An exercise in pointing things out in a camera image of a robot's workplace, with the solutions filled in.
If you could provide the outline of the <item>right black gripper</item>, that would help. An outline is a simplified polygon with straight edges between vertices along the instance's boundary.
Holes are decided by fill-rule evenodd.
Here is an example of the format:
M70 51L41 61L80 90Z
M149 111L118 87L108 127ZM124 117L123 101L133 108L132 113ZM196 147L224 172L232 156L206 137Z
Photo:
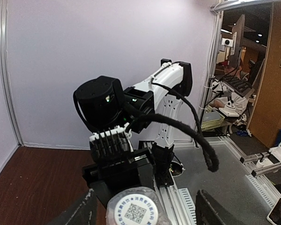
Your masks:
M133 152L130 159L113 164L93 164L82 168L82 177L107 209L116 194L136 187L154 189L155 159L150 149Z

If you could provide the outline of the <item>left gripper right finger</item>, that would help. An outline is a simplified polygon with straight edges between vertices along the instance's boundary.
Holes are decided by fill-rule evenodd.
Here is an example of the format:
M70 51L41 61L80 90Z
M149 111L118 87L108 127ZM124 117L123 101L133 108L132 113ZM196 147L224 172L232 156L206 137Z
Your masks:
M236 219L207 191L201 189L196 194L195 215L197 225L240 225Z

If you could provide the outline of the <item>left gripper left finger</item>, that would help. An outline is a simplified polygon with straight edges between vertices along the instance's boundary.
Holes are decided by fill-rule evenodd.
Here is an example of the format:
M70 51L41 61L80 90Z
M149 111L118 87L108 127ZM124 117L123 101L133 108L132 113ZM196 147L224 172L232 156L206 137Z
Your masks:
M94 190L90 188L47 225L95 225L96 215L97 199Z

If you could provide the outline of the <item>clear water bottle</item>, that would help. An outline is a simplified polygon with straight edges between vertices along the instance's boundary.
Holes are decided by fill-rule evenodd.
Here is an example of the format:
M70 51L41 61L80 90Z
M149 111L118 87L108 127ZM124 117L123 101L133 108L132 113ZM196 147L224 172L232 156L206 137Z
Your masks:
M157 194L148 187L126 189L112 197L106 208L107 225L171 225Z

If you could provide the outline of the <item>white water bottle cap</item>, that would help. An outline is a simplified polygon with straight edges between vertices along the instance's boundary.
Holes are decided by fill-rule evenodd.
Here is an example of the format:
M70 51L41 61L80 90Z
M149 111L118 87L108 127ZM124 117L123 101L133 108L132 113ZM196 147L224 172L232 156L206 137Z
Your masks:
M158 219L156 203L144 194L119 195L107 205L107 225L156 225Z

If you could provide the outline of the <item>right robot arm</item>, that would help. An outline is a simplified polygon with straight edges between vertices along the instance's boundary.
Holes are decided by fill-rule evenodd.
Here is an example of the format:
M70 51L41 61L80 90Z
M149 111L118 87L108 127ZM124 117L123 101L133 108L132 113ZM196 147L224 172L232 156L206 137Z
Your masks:
M156 72L126 89L119 79L102 75L74 91L76 111L92 133L89 146L94 164L84 167L82 175L102 205L129 188L172 185L172 128L163 123L151 147L136 150L130 140L132 133L149 126L135 119L154 114L158 106L163 107L163 115L176 119L191 89L191 64L163 59Z

